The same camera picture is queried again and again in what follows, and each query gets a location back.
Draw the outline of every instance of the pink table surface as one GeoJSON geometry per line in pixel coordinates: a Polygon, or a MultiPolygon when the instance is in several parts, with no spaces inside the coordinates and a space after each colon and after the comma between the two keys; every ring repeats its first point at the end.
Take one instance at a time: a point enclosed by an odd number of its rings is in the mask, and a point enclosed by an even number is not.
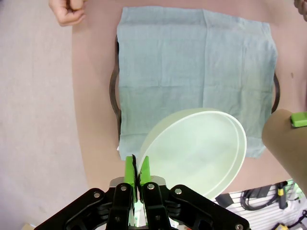
{"type": "MultiPolygon", "coordinates": [[[[72,72],[77,127],[90,187],[108,189],[124,175],[116,150],[117,123],[109,100],[115,60],[117,24],[124,6],[158,5],[204,8],[250,20],[269,22],[278,49],[276,74],[281,86],[279,108],[293,112],[307,104],[307,23],[286,0],[89,0],[86,19],[73,28],[72,72]]],[[[268,151],[246,158],[225,192],[245,190],[289,179],[268,151]]]]}

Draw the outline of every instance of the screw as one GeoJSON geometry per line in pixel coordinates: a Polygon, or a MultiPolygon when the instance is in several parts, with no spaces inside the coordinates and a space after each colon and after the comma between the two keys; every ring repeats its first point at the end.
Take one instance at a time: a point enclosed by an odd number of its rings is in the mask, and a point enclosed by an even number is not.
{"type": "Polygon", "coordinates": [[[181,191],[180,188],[176,188],[176,189],[175,189],[175,193],[176,193],[177,195],[180,195],[180,194],[182,193],[182,191],[181,191]]]}
{"type": "Polygon", "coordinates": [[[237,224],[236,225],[236,230],[243,230],[243,225],[242,224],[237,224]]]}
{"type": "Polygon", "coordinates": [[[149,184],[149,185],[147,185],[147,188],[148,188],[149,190],[152,190],[152,189],[154,189],[154,185],[153,185],[153,184],[149,184]]]}
{"type": "Polygon", "coordinates": [[[95,193],[94,193],[94,197],[95,197],[95,198],[99,198],[99,197],[100,197],[100,193],[99,193],[99,192],[95,192],[95,193]]]}

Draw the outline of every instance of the gray carpet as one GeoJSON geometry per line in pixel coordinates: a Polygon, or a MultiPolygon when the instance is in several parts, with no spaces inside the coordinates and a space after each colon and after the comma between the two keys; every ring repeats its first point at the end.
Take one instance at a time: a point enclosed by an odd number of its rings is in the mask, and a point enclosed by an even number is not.
{"type": "Polygon", "coordinates": [[[0,2],[0,229],[38,224],[87,190],[71,27],[46,0],[0,2]]]}

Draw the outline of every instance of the cardboard tube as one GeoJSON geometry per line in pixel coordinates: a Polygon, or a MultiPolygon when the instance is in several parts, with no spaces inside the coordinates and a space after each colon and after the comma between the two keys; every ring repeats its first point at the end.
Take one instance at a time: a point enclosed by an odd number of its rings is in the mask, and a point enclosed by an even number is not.
{"type": "Polygon", "coordinates": [[[307,194],[307,127],[293,128],[291,114],[284,109],[273,113],[264,125],[262,141],[307,194]]]}

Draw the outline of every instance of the towel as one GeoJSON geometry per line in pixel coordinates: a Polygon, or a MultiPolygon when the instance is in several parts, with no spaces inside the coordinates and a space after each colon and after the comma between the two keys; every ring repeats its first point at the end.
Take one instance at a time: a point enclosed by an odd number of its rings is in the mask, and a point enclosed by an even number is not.
{"type": "Polygon", "coordinates": [[[123,160],[139,154],[160,120],[199,107],[237,118],[247,157],[262,154],[277,60],[268,23],[203,9],[131,7],[117,34],[123,160]]]}

